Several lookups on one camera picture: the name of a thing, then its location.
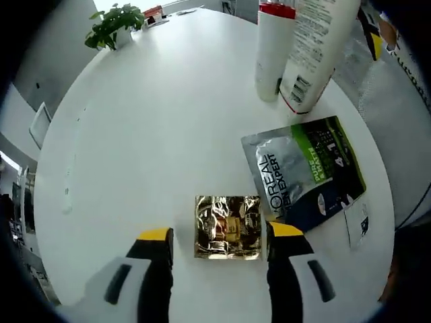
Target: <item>white plastic bottle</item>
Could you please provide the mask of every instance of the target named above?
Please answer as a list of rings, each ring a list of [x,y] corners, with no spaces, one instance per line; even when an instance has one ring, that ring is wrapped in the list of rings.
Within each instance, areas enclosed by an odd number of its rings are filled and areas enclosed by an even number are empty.
[[[277,100],[281,77],[293,48],[295,14],[289,0],[259,4],[255,86],[260,99]]]
[[[292,118],[310,112],[320,98],[359,6],[360,0],[302,0],[298,4],[294,48],[279,89],[279,105]]]

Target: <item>table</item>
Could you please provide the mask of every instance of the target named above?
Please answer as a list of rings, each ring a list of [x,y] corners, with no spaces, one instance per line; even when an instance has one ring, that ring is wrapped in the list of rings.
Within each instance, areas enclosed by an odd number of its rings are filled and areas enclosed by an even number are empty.
[[[102,51],[64,97],[38,162],[34,212],[43,263],[63,304],[139,232],[174,228],[170,317],[269,322],[265,261],[193,258],[197,194],[256,194],[240,138],[283,127],[254,90],[257,27],[200,9],[138,32],[133,44]],[[342,214],[306,235],[352,274],[364,310],[383,291],[393,249],[393,205],[382,159],[352,103],[331,81],[309,116],[338,115],[370,199],[370,229],[349,247]]]

